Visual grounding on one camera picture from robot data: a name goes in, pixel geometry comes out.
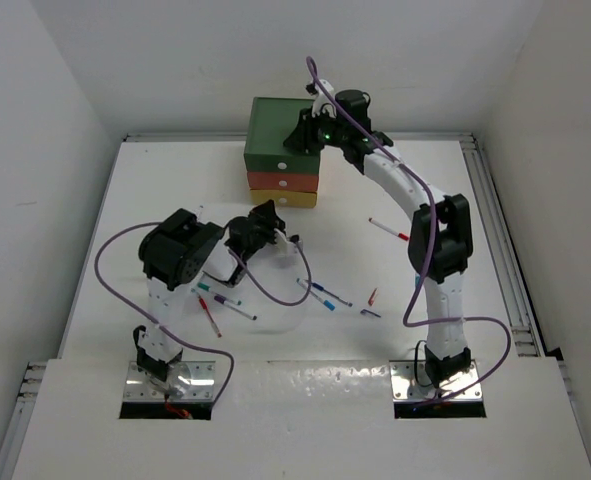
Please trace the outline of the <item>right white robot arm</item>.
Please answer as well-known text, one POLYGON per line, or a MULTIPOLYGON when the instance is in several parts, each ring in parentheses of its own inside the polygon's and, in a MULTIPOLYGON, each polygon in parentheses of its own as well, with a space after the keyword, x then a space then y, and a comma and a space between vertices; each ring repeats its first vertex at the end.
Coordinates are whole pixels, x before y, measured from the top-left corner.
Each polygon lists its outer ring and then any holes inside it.
POLYGON ((461 194, 446 195, 423 181, 400 157, 393 141, 371 128, 370 98, 360 90, 324 92, 306 87, 313 104, 300 111, 287 149, 319 153, 331 146, 361 174, 378 184, 411 221, 410 263, 426 298, 428 334, 425 373, 433 387, 469 367, 471 351, 463 328, 462 287, 473 253, 470 205, 461 194))

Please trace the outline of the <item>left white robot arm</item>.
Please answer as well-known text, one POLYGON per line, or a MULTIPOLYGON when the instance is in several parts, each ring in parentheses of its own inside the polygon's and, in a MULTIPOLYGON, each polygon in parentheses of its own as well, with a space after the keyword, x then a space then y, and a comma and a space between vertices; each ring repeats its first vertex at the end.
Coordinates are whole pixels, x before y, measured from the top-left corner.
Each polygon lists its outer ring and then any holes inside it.
POLYGON ((165 382, 183 347, 162 331, 179 320, 188 290, 205 276, 233 288, 244 278, 243 267, 258 251, 278 243, 286 232, 275 202, 268 200, 226 225, 202 223, 180 208, 142 240, 138 257, 149 289, 148 313, 160 322, 134 331, 137 365, 165 382))

